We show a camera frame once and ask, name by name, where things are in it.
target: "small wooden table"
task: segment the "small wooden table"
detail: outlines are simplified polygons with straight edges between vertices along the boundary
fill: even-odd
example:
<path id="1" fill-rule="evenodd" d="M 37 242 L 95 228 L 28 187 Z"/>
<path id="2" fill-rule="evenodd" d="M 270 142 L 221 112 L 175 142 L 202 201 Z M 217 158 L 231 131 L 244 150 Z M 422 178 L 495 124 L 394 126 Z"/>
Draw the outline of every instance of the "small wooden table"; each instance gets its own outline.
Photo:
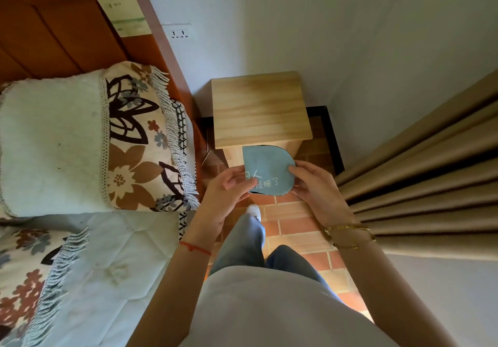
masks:
<path id="1" fill-rule="evenodd" d="M 313 138 L 296 71 L 211 80 L 215 148 L 229 167 L 244 164 L 242 146 L 274 145 L 294 157 Z"/>

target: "white shoe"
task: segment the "white shoe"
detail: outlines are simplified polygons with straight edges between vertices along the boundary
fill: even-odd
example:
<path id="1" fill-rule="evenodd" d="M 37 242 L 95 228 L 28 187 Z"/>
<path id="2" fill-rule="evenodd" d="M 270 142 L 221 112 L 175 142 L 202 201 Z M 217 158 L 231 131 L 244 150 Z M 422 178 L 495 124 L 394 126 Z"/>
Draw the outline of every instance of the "white shoe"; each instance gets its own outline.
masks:
<path id="1" fill-rule="evenodd" d="M 249 205 L 246 209 L 246 213 L 256 217 L 258 222 L 261 222 L 261 211 L 259 210 L 259 207 L 256 204 Z"/>

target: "white wall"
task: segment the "white wall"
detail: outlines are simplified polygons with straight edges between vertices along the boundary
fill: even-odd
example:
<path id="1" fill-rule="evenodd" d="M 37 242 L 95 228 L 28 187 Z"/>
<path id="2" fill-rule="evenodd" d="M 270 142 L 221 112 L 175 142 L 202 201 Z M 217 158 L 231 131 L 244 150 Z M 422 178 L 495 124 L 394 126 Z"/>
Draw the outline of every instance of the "white wall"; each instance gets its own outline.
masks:
<path id="1" fill-rule="evenodd" d="M 173 51 L 204 116 L 209 80 L 298 70 L 346 167 L 498 68 L 498 0 L 151 0 L 191 23 Z"/>
<path id="2" fill-rule="evenodd" d="M 389 258 L 459 347 L 498 345 L 498 262 Z"/>

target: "jeans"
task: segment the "jeans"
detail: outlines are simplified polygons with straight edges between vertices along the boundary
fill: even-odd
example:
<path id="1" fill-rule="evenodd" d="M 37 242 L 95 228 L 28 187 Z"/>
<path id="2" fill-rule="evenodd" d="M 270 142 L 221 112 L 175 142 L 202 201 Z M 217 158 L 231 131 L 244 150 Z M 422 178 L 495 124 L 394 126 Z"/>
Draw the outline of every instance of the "jeans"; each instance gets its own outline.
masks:
<path id="1" fill-rule="evenodd" d="M 250 214 L 243 214 L 218 252 L 209 275 L 230 266 L 252 266 L 287 271 L 318 281 L 337 299 L 322 276 L 301 255 L 289 246 L 278 246 L 267 258 L 261 247 L 265 243 L 265 228 Z"/>

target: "eye mask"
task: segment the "eye mask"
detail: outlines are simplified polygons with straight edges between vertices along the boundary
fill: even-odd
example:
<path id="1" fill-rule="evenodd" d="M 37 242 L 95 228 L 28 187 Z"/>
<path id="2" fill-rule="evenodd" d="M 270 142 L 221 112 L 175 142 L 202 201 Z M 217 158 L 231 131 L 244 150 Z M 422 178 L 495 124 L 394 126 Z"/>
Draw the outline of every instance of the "eye mask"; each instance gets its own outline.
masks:
<path id="1" fill-rule="evenodd" d="M 294 175 L 289 172 L 289 165 L 296 164 L 285 149 L 270 145 L 243 146 L 242 154 L 246 178 L 258 179 L 258 184 L 250 193 L 282 196 L 294 186 Z"/>

